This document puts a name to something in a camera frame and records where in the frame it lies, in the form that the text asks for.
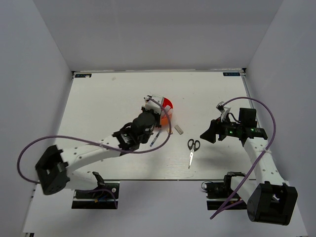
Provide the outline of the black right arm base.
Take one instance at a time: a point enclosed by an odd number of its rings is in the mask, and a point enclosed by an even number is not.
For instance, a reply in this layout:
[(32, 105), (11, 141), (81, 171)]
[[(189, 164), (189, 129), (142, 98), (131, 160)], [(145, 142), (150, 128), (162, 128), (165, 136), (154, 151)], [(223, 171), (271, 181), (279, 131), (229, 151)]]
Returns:
[(201, 189), (206, 193), (207, 210), (217, 210), (233, 192), (232, 177), (244, 177), (242, 172), (228, 172), (222, 181), (204, 181)]

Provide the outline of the grey white eraser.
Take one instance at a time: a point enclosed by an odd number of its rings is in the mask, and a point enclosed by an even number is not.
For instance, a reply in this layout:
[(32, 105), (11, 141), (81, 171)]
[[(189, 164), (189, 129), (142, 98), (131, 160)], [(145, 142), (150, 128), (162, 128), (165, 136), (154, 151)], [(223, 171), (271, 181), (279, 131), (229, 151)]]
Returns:
[(174, 126), (174, 129), (175, 129), (180, 135), (182, 135), (182, 134), (184, 133), (183, 130), (180, 128), (179, 125), (175, 125), (175, 126)]

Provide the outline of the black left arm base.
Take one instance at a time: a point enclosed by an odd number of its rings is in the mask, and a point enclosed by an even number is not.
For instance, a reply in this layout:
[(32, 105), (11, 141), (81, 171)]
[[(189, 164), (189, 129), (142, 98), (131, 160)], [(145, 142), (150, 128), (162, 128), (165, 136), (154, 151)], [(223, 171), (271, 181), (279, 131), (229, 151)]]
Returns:
[(105, 182), (104, 188), (111, 191), (115, 199), (107, 191), (92, 193), (75, 191), (72, 209), (116, 210), (119, 204), (120, 181)]

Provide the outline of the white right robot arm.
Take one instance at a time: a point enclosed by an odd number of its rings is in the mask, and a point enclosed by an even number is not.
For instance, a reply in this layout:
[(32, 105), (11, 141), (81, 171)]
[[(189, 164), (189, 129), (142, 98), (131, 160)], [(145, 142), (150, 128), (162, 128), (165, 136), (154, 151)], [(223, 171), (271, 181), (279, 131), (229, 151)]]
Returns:
[(287, 226), (290, 223), (298, 193), (280, 176), (271, 153), (267, 149), (268, 137), (258, 128), (256, 110), (241, 108), (236, 121), (229, 118), (230, 107), (219, 106), (221, 115), (211, 121), (210, 127), (200, 138), (211, 143), (226, 137), (238, 138), (247, 152), (254, 169), (255, 180), (240, 182), (242, 172), (228, 172), (222, 182), (205, 182), (202, 189), (208, 199), (240, 198), (247, 208), (250, 221)]

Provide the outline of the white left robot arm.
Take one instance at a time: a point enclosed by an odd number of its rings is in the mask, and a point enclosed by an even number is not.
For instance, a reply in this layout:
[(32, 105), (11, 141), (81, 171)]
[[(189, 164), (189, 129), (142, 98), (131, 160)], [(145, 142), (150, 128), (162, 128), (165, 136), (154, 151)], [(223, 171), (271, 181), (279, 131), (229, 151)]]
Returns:
[(96, 171), (79, 172), (89, 164), (107, 158), (115, 158), (139, 149), (148, 142), (153, 130), (160, 124), (161, 109), (146, 109), (119, 131), (97, 142), (85, 143), (70, 149), (48, 147), (35, 165), (44, 195), (52, 195), (63, 189), (87, 190), (93, 197), (104, 192), (104, 181)]

